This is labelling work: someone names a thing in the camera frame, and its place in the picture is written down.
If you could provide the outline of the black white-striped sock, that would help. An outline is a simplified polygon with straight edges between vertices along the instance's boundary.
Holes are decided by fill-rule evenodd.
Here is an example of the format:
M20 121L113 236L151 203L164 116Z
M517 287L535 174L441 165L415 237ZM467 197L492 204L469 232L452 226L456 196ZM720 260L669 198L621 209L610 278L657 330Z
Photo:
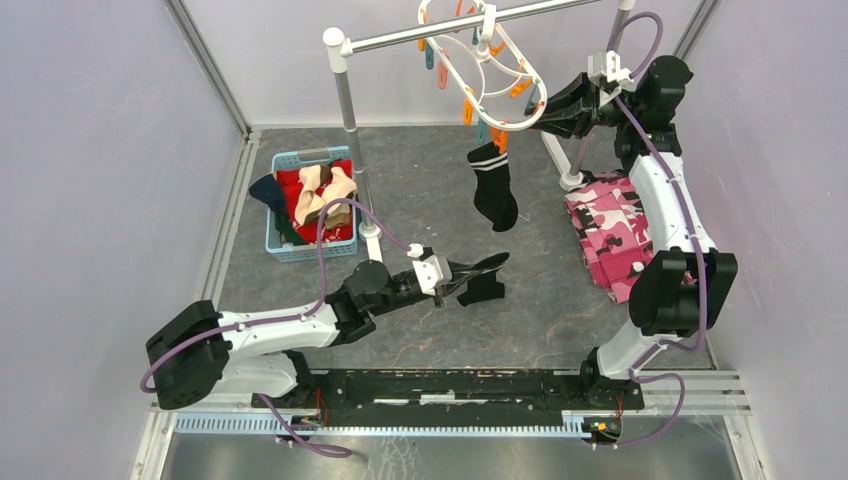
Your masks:
M491 222L495 232L512 229L518 219L518 204L511 192L508 153L494 142L470 151L467 162L476 178L473 204Z

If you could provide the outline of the pink camouflage bag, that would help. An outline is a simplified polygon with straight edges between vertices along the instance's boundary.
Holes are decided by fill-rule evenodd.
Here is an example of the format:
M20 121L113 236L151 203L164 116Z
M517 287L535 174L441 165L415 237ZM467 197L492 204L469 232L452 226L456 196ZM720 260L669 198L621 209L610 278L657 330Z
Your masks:
M599 173L565 195L584 264L595 285L622 304L652 260L653 243L642 201L623 172Z

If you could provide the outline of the white clip hanger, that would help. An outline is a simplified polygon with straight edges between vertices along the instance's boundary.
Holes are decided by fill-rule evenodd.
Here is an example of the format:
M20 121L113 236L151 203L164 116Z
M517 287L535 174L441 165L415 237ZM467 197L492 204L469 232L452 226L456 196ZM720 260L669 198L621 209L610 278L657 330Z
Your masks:
M482 120L490 128L515 132L530 128L540 119L548 100L547 87L500 23L455 29L425 38L426 47L436 53L433 69L436 78L438 63L443 62L450 74L446 88L454 85L460 91L461 120L465 98L475 109L471 125ZM509 97L512 86L528 78L538 85L540 94L531 116L525 116L524 111L533 86L517 98Z

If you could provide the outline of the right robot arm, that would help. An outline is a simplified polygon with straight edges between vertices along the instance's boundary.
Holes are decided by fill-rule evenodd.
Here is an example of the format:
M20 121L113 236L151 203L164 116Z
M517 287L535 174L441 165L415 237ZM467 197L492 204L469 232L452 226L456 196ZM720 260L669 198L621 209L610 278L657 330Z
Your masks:
M616 52L602 51L535 124L560 170L586 266L628 306L625 324L581 365L577 392L591 408L637 395L641 370L662 351L702 349L738 272L685 181L673 119L691 79L684 61L660 56L635 80ZM596 126L615 130L619 171L585 172L561 147L564 138L587 141Z

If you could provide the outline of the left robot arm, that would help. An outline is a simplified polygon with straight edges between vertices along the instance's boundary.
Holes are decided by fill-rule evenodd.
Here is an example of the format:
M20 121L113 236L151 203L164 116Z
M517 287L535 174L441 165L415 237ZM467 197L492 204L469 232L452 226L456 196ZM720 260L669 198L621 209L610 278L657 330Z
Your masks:
M503 252L463 264L433 254L396 274L366 260L322 300L286 309L238 313L195 301L147 340L151 371L141 385L163 410L260 395L302 407L315 388L302 349L352 344L375 331L375 317L420 302L450 295L463 306L502 299L497 274L508 258Z

